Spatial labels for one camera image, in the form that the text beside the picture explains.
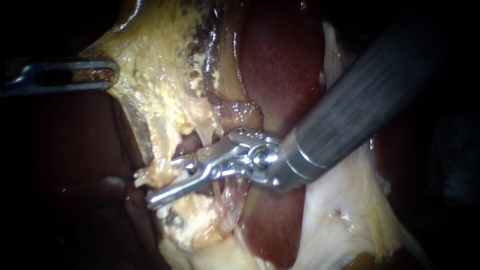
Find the metal forceps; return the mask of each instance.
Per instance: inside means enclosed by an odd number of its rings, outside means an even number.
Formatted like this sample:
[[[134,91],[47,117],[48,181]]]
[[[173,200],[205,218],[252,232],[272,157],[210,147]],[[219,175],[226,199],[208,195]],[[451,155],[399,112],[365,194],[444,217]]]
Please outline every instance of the metal forceps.
[[[118,79],[119,66],[106,58],[61,58],[30,61],[15,77],[0,85],[0,99],[30,95],[111,88]]]

